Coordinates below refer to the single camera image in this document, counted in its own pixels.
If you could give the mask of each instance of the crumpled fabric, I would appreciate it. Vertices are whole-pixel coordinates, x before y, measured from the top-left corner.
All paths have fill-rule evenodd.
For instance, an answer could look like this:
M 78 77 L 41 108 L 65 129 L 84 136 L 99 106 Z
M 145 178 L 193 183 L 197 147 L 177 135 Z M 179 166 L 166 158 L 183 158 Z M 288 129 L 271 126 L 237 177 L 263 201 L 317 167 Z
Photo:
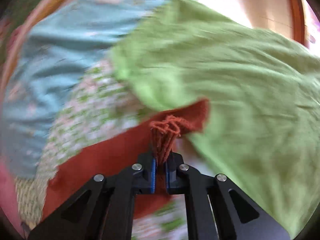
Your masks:
M 153 110 L 208 98 L 194 147 L 297 236 L 320 200 L 318 57 L 194 0 L 157 8 L 110 55 L 116 78 Z

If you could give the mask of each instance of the blue fabric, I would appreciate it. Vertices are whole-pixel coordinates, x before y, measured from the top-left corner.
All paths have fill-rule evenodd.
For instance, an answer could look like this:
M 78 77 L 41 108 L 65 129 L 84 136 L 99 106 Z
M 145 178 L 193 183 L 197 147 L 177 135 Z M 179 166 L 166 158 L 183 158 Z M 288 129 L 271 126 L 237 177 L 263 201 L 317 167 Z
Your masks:
M 84 71 L 166 0 L 76 0 L 39 22 L 7 86 L 2 153 L 10 171 L 33 178 L 56 115 Z

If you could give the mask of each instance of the orange fabric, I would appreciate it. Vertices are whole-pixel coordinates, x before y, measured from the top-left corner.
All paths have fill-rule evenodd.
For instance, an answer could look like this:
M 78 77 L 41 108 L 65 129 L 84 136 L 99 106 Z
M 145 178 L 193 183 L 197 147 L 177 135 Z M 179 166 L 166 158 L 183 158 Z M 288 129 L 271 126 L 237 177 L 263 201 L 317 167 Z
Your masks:
M 155 193 L 167 195 L 166 175 L 162 164 L 167 160 L 175 139 L 183 134 L 198 131 L 199 127 L 182 117 L 173 115 L 168 115 L 163 121 L 152 121 L 150 127 L 153 156 L 158 166 Z
M 77 156 L 60 165 L 56 176 L 49 181 L 43 219 L 95 174 L 115 175 L 125 167 L 134 164 L 138 155 L 149 149 L 152 121 L 162 121 L 169 115 L 178 117 L 179 120 L 184 119 L 188 122 L 187 127 L 192 128 L 188 130 L 181 126 L 181 134 L 184 134 L 192 130 L 201 131 L 208 112 L 209 102 L 203 99 L 184 108 L 160 112 L 148 121 L 116 137 L 84 148 Z M 156 191 L 154 195 L 138 195 L 135 201 L 134 217 L 139 218 L 150 214 L 169 200 L 170 196 L 163 190 L 160 194 Z

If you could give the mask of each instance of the light green fabric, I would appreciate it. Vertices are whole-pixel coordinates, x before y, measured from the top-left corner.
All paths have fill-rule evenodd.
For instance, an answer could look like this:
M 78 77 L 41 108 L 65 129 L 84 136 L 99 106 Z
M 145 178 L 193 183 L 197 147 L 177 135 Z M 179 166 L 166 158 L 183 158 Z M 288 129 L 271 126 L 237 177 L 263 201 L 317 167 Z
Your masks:
M 157 8 L 111 51 L 116 77 L 157 111 L 207 97 L 190 139 L 294 238 L 320 199 L 320 60 L 193 0 Z

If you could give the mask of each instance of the metal screw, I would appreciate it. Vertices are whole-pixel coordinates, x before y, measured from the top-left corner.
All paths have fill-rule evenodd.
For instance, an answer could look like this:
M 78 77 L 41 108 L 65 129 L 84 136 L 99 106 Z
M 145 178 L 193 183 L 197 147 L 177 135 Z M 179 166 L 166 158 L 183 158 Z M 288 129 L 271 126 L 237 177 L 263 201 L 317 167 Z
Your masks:
M 134 169 L 135 171 L 139 171 L 142 169 L 142 165 L 140 163 L 135 163 L 134 165 L 132 165 L 132 169 Z
M 104 176 L 102 174 L 97 174 L 93 177 L 94 181 L 99 182 L 99 181 L 103 181 Z
M 189 170 L 189 165 L 180 164 L 179 169 L 182 170 L 182 171 L 187 171 L 187 170 Z
M 218 181 L 225 182 L 227 180 L 227 176 L 224 174 L 218 174 L 217 179 Z

